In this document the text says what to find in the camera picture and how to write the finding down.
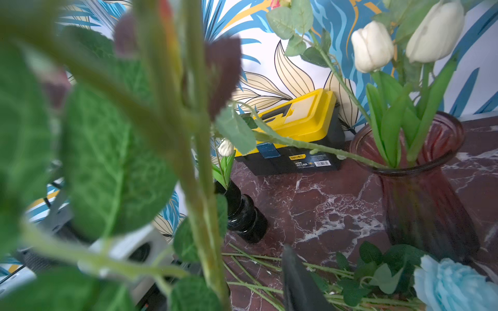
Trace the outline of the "light blue rose stem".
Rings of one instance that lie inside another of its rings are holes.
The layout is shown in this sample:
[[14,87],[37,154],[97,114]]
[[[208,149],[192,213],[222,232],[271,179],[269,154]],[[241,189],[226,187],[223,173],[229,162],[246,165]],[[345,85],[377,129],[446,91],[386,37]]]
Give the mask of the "light blue rose stem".
[[[276,310],[283,304],[281,258],[253,255],[235,248],[225,253],[248,277],[235,276],[231,287],[244,287]],[[342,253],[338,267],[305,263],[306,270],[334,310],[496,310],[497,276],[449,258],[437,260],[415,247],[399,244],[385,253],[365,242],[356,266]]]

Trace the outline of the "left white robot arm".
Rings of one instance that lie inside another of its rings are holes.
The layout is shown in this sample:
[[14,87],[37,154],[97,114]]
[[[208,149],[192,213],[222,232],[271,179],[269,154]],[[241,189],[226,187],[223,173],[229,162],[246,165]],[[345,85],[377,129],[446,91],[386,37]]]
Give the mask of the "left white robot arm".
[[[166,310],[167,299],[151,276],[139,274],[127,277],[123,272],[111,270],[107,262],[98,268],[90,260],[83,259],[85,254],[92,259],[100,258],[99,252],[104,249],[105,242],[102,239],[92,242],[77,232],[66,192],[57,183],[52,186],[53,192],[28,213],[30,220],[39,226],[37,233],[48,243],[47,250],[32,245],[22,246],[14,252],[13,257],[34,274],[56,266],[72,265],[81,272],[101,279],[125,282],[137,307]],[[162,211],[153,223],[138,230],[111,238],[107,257],[113,262],[120,260],[128,265],[172,265],[202,275],[199,264],[183,262],[172,254],[172,229],[169,221],[164,219],[164,214]]]

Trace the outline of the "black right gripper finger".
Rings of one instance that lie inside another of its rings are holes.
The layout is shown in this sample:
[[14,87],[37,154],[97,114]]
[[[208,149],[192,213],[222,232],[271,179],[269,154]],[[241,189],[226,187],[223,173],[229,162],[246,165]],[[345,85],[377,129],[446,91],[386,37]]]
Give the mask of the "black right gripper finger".
[[283,273],[283,304],[285,310],[304,311],[334,310],[324,293],[306,270],[302,260],[288,245],[284,246],[281,256]]

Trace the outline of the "pale blue rose spray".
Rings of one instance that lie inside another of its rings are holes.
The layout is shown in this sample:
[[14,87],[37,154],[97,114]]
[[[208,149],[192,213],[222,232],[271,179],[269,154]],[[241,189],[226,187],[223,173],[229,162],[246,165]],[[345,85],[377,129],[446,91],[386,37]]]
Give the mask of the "pale blue rose spray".
[[[1,2],[1,252],[46,251],[29,210],[61,186],[78,233],[102,239],[98,268],[151,276],[169,310],[230,310],[221,248],[226,201],[215,194],[211,127],[232,115],[241,43],[208,42],[202,1],[135,1],[114,39],[61,26],[64,1]],[[181,186],[188,216],[177,266],[113,262],[109,240],[153,223]],[[2,310],[136,310],[125,282],[62,265],[1,299]]]

